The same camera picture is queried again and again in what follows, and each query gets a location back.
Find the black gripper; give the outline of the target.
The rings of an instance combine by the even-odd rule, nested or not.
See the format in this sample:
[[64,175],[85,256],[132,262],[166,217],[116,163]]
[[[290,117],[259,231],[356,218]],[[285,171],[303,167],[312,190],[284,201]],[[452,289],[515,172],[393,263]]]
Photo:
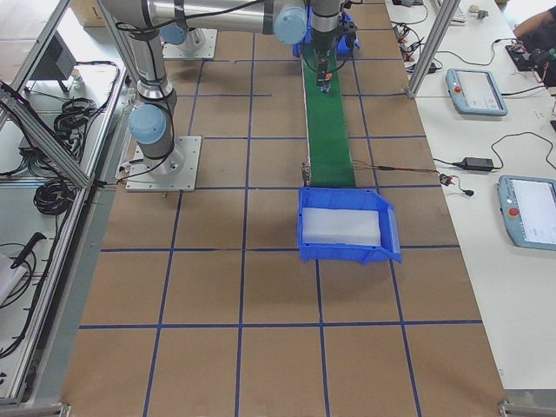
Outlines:
[[311,15],[311,44],[315,51],[316,82],[328,83],[328,52],[334,47],[340,15]]

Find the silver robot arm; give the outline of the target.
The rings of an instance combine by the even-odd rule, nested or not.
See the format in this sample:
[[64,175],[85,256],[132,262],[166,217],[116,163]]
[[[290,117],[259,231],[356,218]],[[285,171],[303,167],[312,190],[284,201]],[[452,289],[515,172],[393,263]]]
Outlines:
[[173,23],[162,27],[160,35],[165,43],[174,45],[186,53],[193,53],[206,43],[202,29],[184,29]]
[[175,144],[176,92],[163,59],[162,29],[261,33],[286,45],[310,35],[322,83],[343,9],[341,1],[104,1],[102,6],[129,37],[142,100],[129,117],[129,131],[142,151],[146,174],[154,178],[179,172],[186,161]]

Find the person's hand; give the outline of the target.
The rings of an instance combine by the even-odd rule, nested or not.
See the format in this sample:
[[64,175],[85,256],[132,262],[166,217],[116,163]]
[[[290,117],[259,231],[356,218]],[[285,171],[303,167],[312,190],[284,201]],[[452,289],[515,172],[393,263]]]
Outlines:
[[522,36],[519,38],[520,51],[523,54],[531,54],[539,47],[539,42],[536,36]]

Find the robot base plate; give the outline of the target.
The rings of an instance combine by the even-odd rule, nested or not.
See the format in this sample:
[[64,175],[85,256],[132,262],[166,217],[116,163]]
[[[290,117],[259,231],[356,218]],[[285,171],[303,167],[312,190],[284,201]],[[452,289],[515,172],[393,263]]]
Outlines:
[[142,162],[131,166],[125,189],[128,192],[194,191],[201,146],[200,136],[179,136],[173,152],[161,162],[145,158],[136,145],[134,158]]
[[160,29],[162,53],[166,61],[210,60],[215,55],[217,30],[185,30],[168,25]]

